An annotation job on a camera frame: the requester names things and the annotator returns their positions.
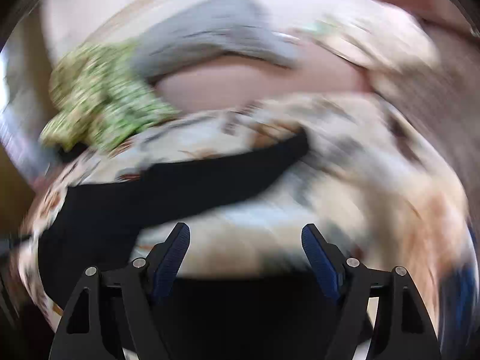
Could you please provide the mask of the black pants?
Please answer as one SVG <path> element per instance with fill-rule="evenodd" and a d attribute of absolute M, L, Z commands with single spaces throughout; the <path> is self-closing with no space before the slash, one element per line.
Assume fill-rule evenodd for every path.
<path fill-rule="evenodd" d="M 320 165 L 308 135 L 300 130 L 269 147 L 244 154 L 178 163 L 160 163 L 123 183 L 83 184 L 68 189 L 64 205 L 38 242 L 38 266 L 46 294 L 65 310 L 88 267 L 121 269 L 145 258 L 178 223 L 211 209 L 256 197 L 299 162 Z M 202 311 L 181 311 L 186 295 L 170 293 L 162 323 L 171 359 L 315 359 L 313 350 L 320 305 L 315 275 L 290 275 L 295 288 L 308 285 L 307 327 L 292 338 L 276 339 L 270 325 L 284 328 L 290 314 L 272 312 L 267 302 L 248 295 L 262 279 L 179 280 L 182 291 L 203 288 Z"/>

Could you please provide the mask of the cream leaf-pattern fleece blanket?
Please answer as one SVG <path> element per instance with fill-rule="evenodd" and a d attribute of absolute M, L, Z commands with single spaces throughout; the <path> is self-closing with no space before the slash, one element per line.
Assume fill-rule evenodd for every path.
<path fill-rule="evenodd" d="M 256 273 L 276 252 L 301 261 L 299 226 L 314 222 L 342 251 L 373 268 L 405 266 L 425 302 L 442 353 L 470 333 L 478 269 L 468 203 L 456 173 L 390 104 L 372 95 L 295 94 L 250 111 L 203 111 L 132 136 L 112 152 L 87 151 L 68 165 L 37 208 L 40 236 L 68 187 L 122 183 L 154 164 L 234 155 L 300 124 L 312 152 L 267 192 L 188 218 L 193 249 L 182 272 Z"/>

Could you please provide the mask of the green patterned quilt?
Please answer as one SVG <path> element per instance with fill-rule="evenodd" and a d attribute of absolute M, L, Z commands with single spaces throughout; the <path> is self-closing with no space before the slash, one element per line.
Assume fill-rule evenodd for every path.
<path fill-rule="evenodd" d="M 41 144 L 70 151 L 83 143 L 109 152 L 131 135 L 176 118 L 178 110 L 131 68 L 136 45 L 83 44 L 62 57 L 49 78 L 58 114 L 43 127 Z"/>

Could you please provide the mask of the pink bed sheet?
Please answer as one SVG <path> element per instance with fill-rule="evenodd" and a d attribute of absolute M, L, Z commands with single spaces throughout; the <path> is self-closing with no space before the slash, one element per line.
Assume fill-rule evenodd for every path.
<path fill-rule="evenodd" d="M 310 41 L 299 45 L 294 68 L 263 60 L 224 55 L 157 80 L 163 100 L 184 113 L 247 105 L 297 92 L 368 93 L 366 70 Z"/>

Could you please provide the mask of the cream floral pillow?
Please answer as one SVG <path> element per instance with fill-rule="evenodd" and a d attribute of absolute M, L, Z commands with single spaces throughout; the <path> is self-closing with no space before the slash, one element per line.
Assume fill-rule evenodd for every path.
<path fill-rule="evenodd" d="M 373 72 L 435 69 L 437 47 L 414 16 L 383 2 L 349 3 L 299 29 L 335 55 Z"/>

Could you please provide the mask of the grey quilted pillow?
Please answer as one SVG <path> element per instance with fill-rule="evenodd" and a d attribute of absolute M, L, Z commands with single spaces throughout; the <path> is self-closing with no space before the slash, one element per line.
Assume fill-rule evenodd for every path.
<path fill-rule="evenodd" d="M 208 0 L 185 9 L 137 38 L 130 63 L 140 77 L 162 77 L 187 66 L 236 54 L 292 68 L 296 45 L 273 32 L 256 0 Z"/>

